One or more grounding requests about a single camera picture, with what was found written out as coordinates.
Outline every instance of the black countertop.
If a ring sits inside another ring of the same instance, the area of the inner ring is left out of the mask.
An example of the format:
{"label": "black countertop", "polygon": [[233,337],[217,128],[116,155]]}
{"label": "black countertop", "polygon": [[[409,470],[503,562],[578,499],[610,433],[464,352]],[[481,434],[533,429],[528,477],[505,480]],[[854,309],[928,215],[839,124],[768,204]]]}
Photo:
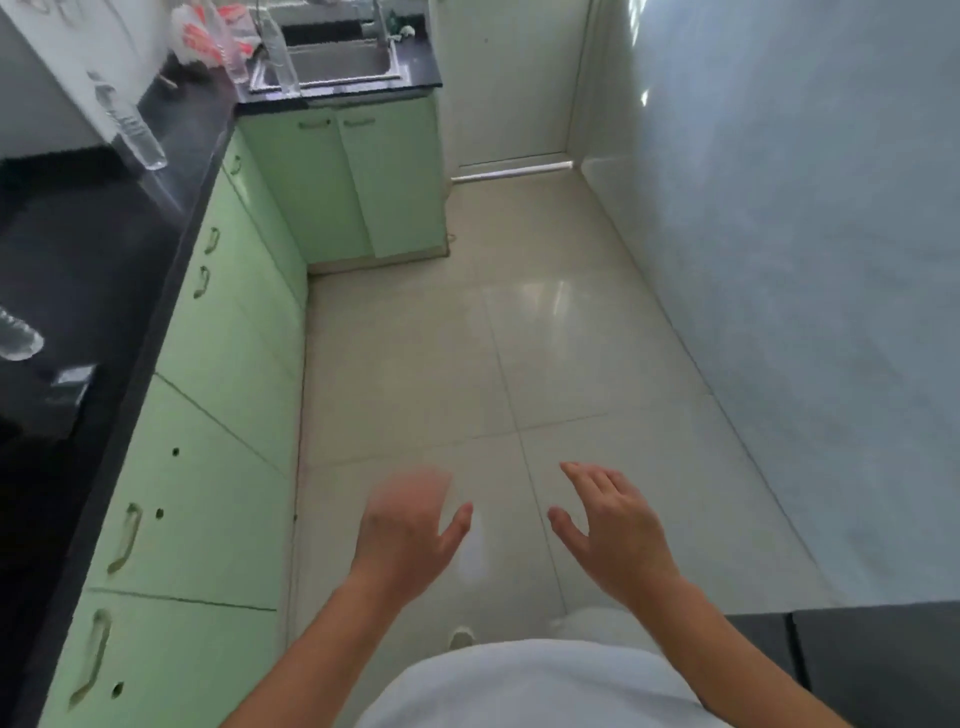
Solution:
{"label": "black countertop", "polygon": [[397,59],[400,80],[296,99],[168,68],[178,89],[155,83],[141,102],[164,169],[139,169],[119,144],[3,169],[0,302],[46,343],[26,362],[0,360],[0,387],[12,367],[100,366],[58,466],[0,478],[0,724],[39,719],[236,117],[441,85],[423,33]]}

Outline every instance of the baseboard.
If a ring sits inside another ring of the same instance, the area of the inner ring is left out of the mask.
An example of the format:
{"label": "baseboard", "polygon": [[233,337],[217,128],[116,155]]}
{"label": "baseboard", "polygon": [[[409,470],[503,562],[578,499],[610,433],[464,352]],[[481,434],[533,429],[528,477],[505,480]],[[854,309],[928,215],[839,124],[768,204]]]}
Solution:
{"label": "baseboard", "polygon": [[535,155],[533,157],[520,157],[517,159],[503,159],[501,161],[487,161],[481,164],[465,164],[460,167],[458,174],[453,178],[454,184],[458,182],[473,182],[474,180],[488,180],[495,177],[510,177],[511,174],[532,174],[531,169],[537,169],[548,165],[561,165],[558,169],[565,169],[563,165],[571,164],[570,155],[566,152],[559,152],[552,155]]}
{"label": "baseboard", "polygon": [[326,276],[331,273],[346,273],[347,271],[363,270],[364,268],[380,268],[384,265],[394,265],[396,263],[409,263],[413,260],[426,260],[431,257],[443,257],[450,255],[449,246],[446,243],[438,245],[436,248],[427,248],[426,250],[416,251],[415,253],[402,253],[400,255],[391,255],[390,257],[356,257],[351,260],[337,260],[332,263],[313,263],[307,266],[307,273],[311,276]]}

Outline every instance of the white shirt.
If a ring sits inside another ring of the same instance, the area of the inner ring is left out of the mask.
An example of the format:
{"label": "white shirt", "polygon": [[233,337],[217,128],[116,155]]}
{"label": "white shirt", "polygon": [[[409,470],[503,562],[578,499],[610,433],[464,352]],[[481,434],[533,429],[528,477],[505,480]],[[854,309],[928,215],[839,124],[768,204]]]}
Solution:
{"label": "white shirt", "polygon": [[408,667],[357,728],[721,728],[659,655],[586,642],[481,644]]}

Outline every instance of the water bottle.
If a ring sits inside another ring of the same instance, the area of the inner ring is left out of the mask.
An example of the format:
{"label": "water bottle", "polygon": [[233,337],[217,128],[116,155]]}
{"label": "water bottle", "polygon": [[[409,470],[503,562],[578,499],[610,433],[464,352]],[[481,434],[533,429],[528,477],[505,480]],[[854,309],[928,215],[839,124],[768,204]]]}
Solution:
{"label": "water bottle", "polygon": [[213,42],[220,49],[227,75],[234,85],[245,84],[250,80],[250,74],[247,72],[247,64],[243,60],[240,46],[237,45],[236,38],[227,27],[227,22],[217,12],[217,6],[213,0],[200,0],[200,7],[204,10],[204,25]]}
{"label": "water bottle", "polygon": [[43,337],[0,305],[0,359],[23,361],[43,349]]}
{"label": "water bottle", "polygon": [[87,71],[87,77],[93,82],[93,94],[107,116],[117,125],[121,138],[130,147],[133,156],[150,171],[167,166],[167,156],[163,147],[150,131],[136,105],[123,98],[104,77],[94,71]]}
{"label": "water bottle", "polygon": [[283,31],[276,24],[266,7],[260,8],[257,14],[257,23],[260,26],[260,37],[267,49],[270,65],[274,67],[276,82],[284,96],[300,96],[300,81],[297,70],[290,59],[287,41],[283,38]]}

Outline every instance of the person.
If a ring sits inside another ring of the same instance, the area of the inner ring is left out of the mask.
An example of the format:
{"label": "person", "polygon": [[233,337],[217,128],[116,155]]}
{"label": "person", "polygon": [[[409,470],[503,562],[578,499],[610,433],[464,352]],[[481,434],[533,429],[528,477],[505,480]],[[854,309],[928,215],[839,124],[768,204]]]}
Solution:
{"label": "person", "polygon": [[[561,469],[584,504],[588,533],[556,506],[548,511],[554,532],[669,665],[642,650],[585,642],[480,644],[409,667],[358,725],[847,725],[681,576],[660,519],[623,473],[581,463]],[[349,575],[223,728],[332,725],[400,610],[469,532],[470,503],[438,532],[450,480],[419,470],[372,492]]]}

